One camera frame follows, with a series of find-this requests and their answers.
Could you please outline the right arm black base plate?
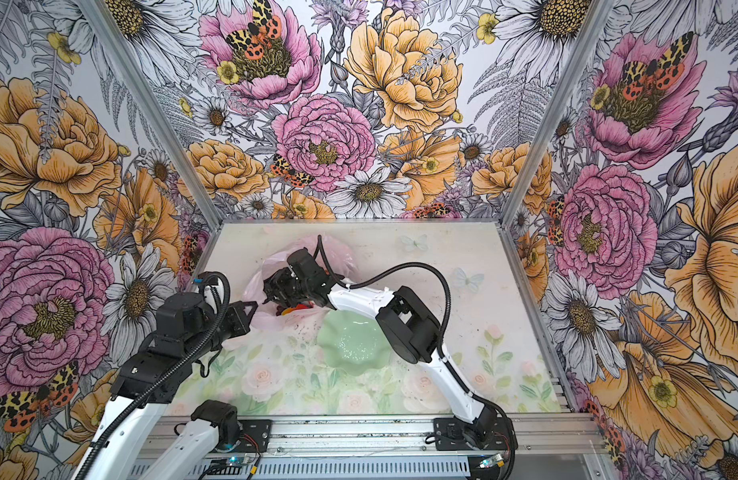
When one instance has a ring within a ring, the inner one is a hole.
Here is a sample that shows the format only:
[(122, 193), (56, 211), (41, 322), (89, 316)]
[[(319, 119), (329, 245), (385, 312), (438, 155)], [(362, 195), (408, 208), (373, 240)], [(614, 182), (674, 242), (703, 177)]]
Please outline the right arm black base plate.
[(433, 436), (438, 451), (508, 451), (518, 449), (511, 420), (497, 417), (489, 426), (469, 424), (455, 417), (433, 419)]

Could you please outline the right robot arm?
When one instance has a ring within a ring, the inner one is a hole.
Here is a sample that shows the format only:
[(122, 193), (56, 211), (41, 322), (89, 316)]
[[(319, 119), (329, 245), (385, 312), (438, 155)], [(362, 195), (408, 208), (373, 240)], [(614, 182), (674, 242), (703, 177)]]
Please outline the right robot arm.
[[(409, 287), (373, 289), (372, 284), (406, 269), (433, 274), (444, 293), (443, 318), (438, 319)], [(518, 448), (513, 422), (505, 410), (479, 395), (448, 353), (444, 338), (452, 313), (452, 294), (443, 274), (422, 262), (394, 266), (370, 280), (355, 283), (334, 271), (322, 247), (290, 254), (287, 265), (263, 281), (268, 302), (293, 308), (311, 303), (374, 319), (393, 351), (409, 364), (421, 366), (461, 423), (462, 438), (479, 450)]]

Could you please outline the red orange mango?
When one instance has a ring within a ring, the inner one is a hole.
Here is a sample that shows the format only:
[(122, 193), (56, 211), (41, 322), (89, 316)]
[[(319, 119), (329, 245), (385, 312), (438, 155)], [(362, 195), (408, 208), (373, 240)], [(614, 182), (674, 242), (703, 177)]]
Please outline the red orange mango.
[(294, 314), (299, 315), (301, 312), (309, 312), (312, 309), (313, 309), (313, 306), (309, 304), (299, 304), (295, 307), (286, 307), (286, 308), (281, 307), (278, 309), (277, 315), (278, 316), (289, 316), (289, 315), (294, 315)]

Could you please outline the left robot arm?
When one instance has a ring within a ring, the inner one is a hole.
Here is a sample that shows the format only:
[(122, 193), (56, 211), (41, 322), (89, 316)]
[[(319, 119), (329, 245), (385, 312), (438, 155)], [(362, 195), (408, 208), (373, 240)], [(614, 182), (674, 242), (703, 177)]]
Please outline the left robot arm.
[[(174, 400), (194, 365), (225, 341), (246, 335), (255, 301), (223, 305), (195, 292), (178, 293), (156, 311), (156, 330), (120, 368), (102, 422), (73, 476), (125, 479), (151, 431)], [(201, 404), (171, 447), (148, 470), (155, 479), (185, 476), (212, 451), (229, 452), (243, 439), (234, 406)]]

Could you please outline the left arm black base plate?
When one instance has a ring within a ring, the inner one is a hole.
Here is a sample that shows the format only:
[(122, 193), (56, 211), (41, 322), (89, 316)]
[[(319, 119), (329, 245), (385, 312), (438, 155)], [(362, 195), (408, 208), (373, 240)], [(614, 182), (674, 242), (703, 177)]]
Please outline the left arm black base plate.
[(263, 454), (268, 451), (272, 437), (272, 420), (240, 418), (238, 425), (239, 435), (231, 450), (233, 454)]

